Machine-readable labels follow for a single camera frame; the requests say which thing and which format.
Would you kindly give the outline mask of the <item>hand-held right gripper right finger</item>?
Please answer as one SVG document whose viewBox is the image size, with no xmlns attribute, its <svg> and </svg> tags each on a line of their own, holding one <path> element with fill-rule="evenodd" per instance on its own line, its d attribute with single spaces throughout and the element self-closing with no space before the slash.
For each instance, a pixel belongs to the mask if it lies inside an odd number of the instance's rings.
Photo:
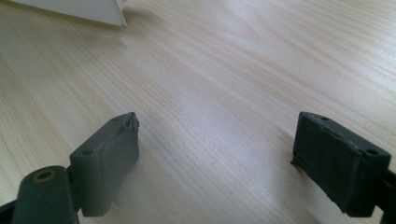
<svg viewBox="0 0 396 224">
<path fill-rule="evenodd" d="M 350 217 L 379 207 L 392 216 L 391 155 L 341 124 L 299 114 L 291 163 L 300 167 Z"/>
</svg>

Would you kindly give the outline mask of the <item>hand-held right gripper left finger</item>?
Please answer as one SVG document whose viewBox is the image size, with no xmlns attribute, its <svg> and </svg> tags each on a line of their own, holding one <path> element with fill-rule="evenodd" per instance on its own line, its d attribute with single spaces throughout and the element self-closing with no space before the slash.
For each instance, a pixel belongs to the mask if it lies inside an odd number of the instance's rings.
<svg viewBox="0 0 396 224">
<path fill-rule="evenodd" d="M 74 206 L 85 217 L 105 215 L 139 158 L 139 121 L 134 112 L 109 120 L 70 156 Z"/>
</svg>

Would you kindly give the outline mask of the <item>white book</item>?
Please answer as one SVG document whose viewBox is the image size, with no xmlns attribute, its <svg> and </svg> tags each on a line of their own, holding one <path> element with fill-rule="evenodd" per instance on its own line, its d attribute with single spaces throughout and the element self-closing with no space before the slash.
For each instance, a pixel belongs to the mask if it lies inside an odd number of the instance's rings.
<svg viewBox="0 0 396 224">
<path fill-rule="evenodd" d="M 64 15 L 126 26 L 122 10 L 127 0 L 11 0 Z"/>
</svg>

